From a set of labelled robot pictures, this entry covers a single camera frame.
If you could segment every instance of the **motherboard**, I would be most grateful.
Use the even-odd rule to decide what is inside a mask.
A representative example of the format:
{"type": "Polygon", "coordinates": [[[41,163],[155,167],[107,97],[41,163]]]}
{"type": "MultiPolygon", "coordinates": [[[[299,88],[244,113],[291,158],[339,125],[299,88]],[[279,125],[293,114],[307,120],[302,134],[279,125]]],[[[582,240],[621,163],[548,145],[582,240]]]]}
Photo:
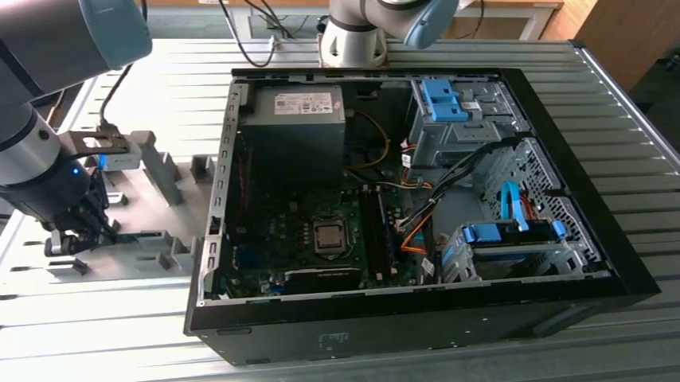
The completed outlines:
{"type": "Polygon", "coordinates": [[[414,285],[415,264],[391,232],[402,217],[395,188],[317,188],[282,198],[255,195],[232,233],[230,279],[236,297],[414,285]]]}

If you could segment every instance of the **black cable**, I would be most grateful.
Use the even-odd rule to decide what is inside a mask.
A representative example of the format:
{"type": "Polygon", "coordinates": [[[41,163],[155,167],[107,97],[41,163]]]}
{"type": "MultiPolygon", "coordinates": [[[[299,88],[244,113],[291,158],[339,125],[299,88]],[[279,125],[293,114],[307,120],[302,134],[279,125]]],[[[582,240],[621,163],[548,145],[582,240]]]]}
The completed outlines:
{"type": "Polygon", "coordinates": [[[465,34],[464,36],[457,37],[456,38],[457,40],[460,40],[461,38],[466,38],[469,36],[472,36],[472,38],[476,38],[477,32],[480,32],[481,22],[485,20],[485,0],[480,0],[480,7],[481,7],[481,10],[480,10],[481,13],[480,13],[480,18],[477,19],[476,30],[473,30],[470,33],[465,34]]]}
{"type": "Polygon", "coordinates": [[[302,30],[302,28],[305,27],[305,24],[307,24],[307,20],[309,20],[309,16],[305,16],[305,19],[302,21],[302,24],[299,25],[299,28],[295,30],[294,32],[294,38],[295,38],[295,35],[299,33],[299,31],[302,30]]]}
{"type": "MultiPolygon", "coordinates": [[[[148,3],[147,0],[142,0],[142,17],[144,19],[144,22],[148,20],[148,3]]],[[[114,95],[118,92],[118,89],[120,88],[120,85],[123,81],[126,80],[127,74],[130,73],[130,69],[132,69],[134,64],[130,64],[126,69],[123,70],[123,73],[120,77],[118,77],[118,81],[114,84],[114,87],[111,88],[111,91],[108,92],[108,95],[104,99],[104,102],[102,103],[102,108],[99,109],[99,124],[104,125],[108,124],[107,121],[107,107],[108,103],[114,99],[114,95]]]]}
{"type": "Polygon", "coordinates": [[[267,7],[269,12],[273,14],[274,20],[277,21],[277,24],[278,24],[278,28],[281,28],[281,30],[285,31],[285,33],[289,35],[289,38],[294,38],[294,36],[290,33],[290,31],[283,27],[283,25],[281,23],[281,20],[278,19],[278,16],[274,13],[273,7],[269,6],[267,0],[261,0],[261,1],[262,1],[262,4],[265,4],[265,7],[267,7]]]}
{"type": "Polygon", "coordinates": [[[243,57],[246,57],[247,62],[255,68],[266,68],[267,65],[273,62],[275,46],[273,45],[273,50],[269,53],[269,58],[267,58],[267,61],[265,62],[265,64],[258,64],[255,61],[251,60],[250,56],[246,53],[246,50],[243,49],[242,40],[238,38],[236,28],[234,28],[234,23],[231,22],[231,16],[230,16],[228,10],[226,9],[224,0],[219,0],[219,2],[220,2],[222,13],[224,14],[226,24],[230,27],[231,36],[234,36],[234,40],[236,40],[236,45],[238,45],[239,50],[242,51],[243,57]]]}
{"type": "MultiPolygon", "coordinates": [[[[263,10],[259,6],[253,4],[251,0],[243,0],[243,2],[246,2],[246,4],[251,6],[251,8],[257,10],[270,20],[270,22],[273,22],[277,25],[278,30],[281,31],[282,38],[286,38],[286,35],[290,36],[289,30],[283,27],[281,20],[277,18],[275,14],[274,15],[269,14],[266,10],[263,10]]],[[[265,1],[262,1],[262,3],[269,8],[269,4],[265,1]]]]}
{"type": "Polygon", "coordinates": [[[486,143],[480,149],[477,149],[470,155],[462,158],[456,163],[442,177],[438,179],[437,185],[433,187],[429,193],[428,202],[415,210],[415,212],[403,219],[399,226],[405,226],[414,221],[419,216],[424,216],[437,206],[438,201],[444,197],[444,192],[457,181],[464,179],[476,169],[477,162],[490,152],[504,148],[516,146],[521,142],[520,137],[504,138],[498,142],[486,143]]]}

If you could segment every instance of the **ram slot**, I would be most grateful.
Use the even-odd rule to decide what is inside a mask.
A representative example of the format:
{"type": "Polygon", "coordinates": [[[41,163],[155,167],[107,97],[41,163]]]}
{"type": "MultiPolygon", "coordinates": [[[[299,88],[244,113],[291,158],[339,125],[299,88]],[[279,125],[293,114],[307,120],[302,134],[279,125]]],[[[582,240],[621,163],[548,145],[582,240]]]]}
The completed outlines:
{"type": "Polygon", "coordinates": [[[390,277],[391,261],[387,255],[381,200],[373,189],[359,192],[359,212],[369,275],[374,280],[382,281],[390,277]]]}

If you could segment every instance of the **wooden cabinet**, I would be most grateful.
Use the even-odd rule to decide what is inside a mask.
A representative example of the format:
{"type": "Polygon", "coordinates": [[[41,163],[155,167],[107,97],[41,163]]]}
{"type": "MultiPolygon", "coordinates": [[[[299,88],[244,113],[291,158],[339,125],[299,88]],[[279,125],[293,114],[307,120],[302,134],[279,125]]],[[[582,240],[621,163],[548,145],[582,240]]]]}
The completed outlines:
{"type": "Polygon", "coordinates": [[[627,91],[679,37],[679,0],[565,0],[542,35],[582,41],[627,91]]]}

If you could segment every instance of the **black power cable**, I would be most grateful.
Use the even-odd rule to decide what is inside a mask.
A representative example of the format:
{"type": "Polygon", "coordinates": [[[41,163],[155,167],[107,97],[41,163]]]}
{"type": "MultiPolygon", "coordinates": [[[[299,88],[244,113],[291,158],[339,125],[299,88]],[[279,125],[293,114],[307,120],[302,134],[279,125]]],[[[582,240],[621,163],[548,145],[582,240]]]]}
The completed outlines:
{"type": "Polygon", "coordinates": [[[299,31],[302,30],[302,28],[305,27],[305,24],[307,24],[307,20],[309,20],[309,16],[305,16],[305,19],[302,20],[302,24],[299,25],[299,28],[295,29],[295,32],[294,32],[294,38],[295,38],[295,35],[299,33],[299,31]]]}
{"type": "Polygon", "coordinates": [[[265,7],[267,8],[269,12],[271,13],[274,20],[277,21],[278,28],[281,28],[281,30],[289,35],[289,38],[294,38],[290,31],[283,27],[281,20],[279,20],[277,14],[274,13],[273,7],[269,6],[267,0],[261,0],[261,1],[262,1],[262,4],[265,4],[265,7]]]}
{"type": "Polygon", "coordinates": [[[470,33],[465,34],[464,36],[457,37],[456,38],[457,40],[460,40],[461,38],[468,38],[470,36],[472,36],[472,38],[476,38],[477,32],[480,32],[481,23],[485,20],[485,0],[480,0],[480,7],[481,7],[481,10],[480,10],[481,13],[480,13],[480,18],[477,19],[476,30],[473,30],[470,33]]]}
{"type": "Polygon", "coordinates": [[[231,36],[234,36],[234,40],[236,40],[236,45],[238,45],[239,50],[242,51],[243,57],[246,57],[247,62],[255,68],[265,68],[265,67],[267,67],[267,65],[273,62],[274,50],[277,49],[275,44],[273,44],[273,49],[269,52],[269,58],[267,58],[267,61],[265,62],[265,64],[258,64],[255,61],[253,61],[250,56],[246,53],[246,50],[243,49],[242,40],[238,38],[236,28],[234,27],[234,22],[231,21],[231,16],[230,16],[230,12],[228,12],[228,10],[226,8],[226,5],[224,5],[224,0],[219,0],[219,2],[220,2],[222,13],[224,14],[226,24],[230,27],[231,36]]]}
{"type": "Polygon", "coordinates": [[[274,13],[271,7],[269,6],[267,2],[265,0],[262,0],[262,4],[265,4],[265,6],[267,7],[269,11],[271,12],[271,14],[267,13],[266,10],[263,10],[259,6],[257,6],[255,4],[253,4],[251,0],[243,0],[243,2],[246,2],[246,4],[248,6],[251,6],[251,8],[254,10],[257,10],[262,16],[269,19],[269,21],[277,25],[278,27],[278,30],[281,30],[281,37],[282,38],[293,38],[293,34],[290,33],[290,31],[286,29],[286,27],[283,26],[283,24],[281,23],[281,19],[277,17],[277,14],[274,13]]]}
{"type": "MultiPolygon", "coordinates": [[[[148,20],[148,4],[147,4],[147,0],[142,0],[142,17],[143,17],[144,22],[146,22],[148,20]]],[[[108,121],[107,121],[107,107],[108,107],[108,103],[111,102],[111,100],[114,98],[114,95],[116,94],[118,89],[120,88],[120,85],[122,85],[123,81],[126,80],[127,74],[130,74],[130,69],[132,69],[132,66],[134,66],[134,64],[130,64],[126,67],[126,69],[123,70],[123,73],[122,73],[120,77],[118,77],[118,81],[114,84],[114,87],[111,88],[111,91],[108,92],[108,95],[107,95],[107,97],[104,99],[104,102],[102,103],[102,108],[99,109],[99,124],[100,125],[107,125],[108,124],[108,121]]]]}

